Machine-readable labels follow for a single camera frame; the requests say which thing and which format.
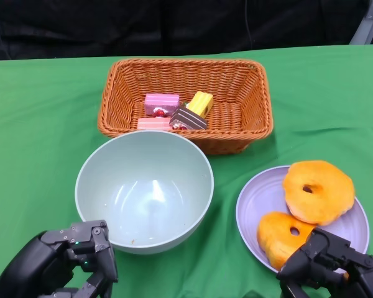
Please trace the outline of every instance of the orange donut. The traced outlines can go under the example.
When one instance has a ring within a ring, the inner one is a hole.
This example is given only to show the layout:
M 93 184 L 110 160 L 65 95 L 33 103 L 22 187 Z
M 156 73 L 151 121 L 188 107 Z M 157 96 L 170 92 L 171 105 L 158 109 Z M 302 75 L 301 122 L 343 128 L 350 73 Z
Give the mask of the orange donut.
M 328 225 L 354 205 L 351 178 L 326 161 L 292 164 L 283 188 L 290 212 L 309 224 Z
M 257 240 L 269 263 L 280 270 L 289 257 L 305 242 L 314 225 L 281 212 L 265 214 L 259 223 Z

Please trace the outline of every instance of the green table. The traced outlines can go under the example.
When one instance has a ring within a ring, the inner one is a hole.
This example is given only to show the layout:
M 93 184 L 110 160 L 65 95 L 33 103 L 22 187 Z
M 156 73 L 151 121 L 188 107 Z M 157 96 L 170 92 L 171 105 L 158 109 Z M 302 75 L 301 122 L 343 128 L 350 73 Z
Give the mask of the green table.
M 253 175 L 299 160 L 327 160 L 353 178 L 371 225 L 373 254 L 373 46 L 211 57 L 249 58 L 265 66 L 274 133 L 242 154 L 210 157 L 213 202 L 186 242 L 159 255 L 116 253 L 115 298 L 241 298 L 250 290 L 278 298 L 274 274 L 242 242 L 235 206 Z M 117 59 L 0 61 L 0 273 L 36 233 L 80 220 L 76 176 L 107 140 L 96 117 Z M 72 286 L 85 278 L 77 272 Z

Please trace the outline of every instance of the purple plate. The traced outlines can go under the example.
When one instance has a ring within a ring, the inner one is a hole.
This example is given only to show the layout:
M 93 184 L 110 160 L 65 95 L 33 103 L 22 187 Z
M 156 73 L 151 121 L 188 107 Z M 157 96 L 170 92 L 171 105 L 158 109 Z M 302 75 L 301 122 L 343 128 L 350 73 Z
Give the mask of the purple plate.
M 279 211 L 290 213 L 285 202 L 282 182 L 289 166 L 278 166 L 255 175 L 244 186 L 236 204 L 236 222 L 244 243 L 273 272 L 269 261 L 257 241 L 257 228 L 263 215 Z M 369 223 L 361 203 L 355 197 L 351 210 L 330 225 L 321 227 L 351 241 L 351 247 L 366 253 L 369 246 Z

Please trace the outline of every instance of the wicker basket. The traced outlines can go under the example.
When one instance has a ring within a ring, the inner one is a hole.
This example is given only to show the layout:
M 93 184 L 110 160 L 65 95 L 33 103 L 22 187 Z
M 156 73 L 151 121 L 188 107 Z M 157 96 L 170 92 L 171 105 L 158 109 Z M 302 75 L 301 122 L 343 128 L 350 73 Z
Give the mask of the wicker basket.
M 98 128 L 109 137 L 133 132 L 145 116 L 145 94 L 179 94 L 185 102 L 197 91 L 214 95 L 206 117 L 208 129 L 171 132 L 193 141 L 206 154 L 239 153 L 271 133 L 267 76 L 262 65 L 250 60 L 121 60 L 109 72 Z

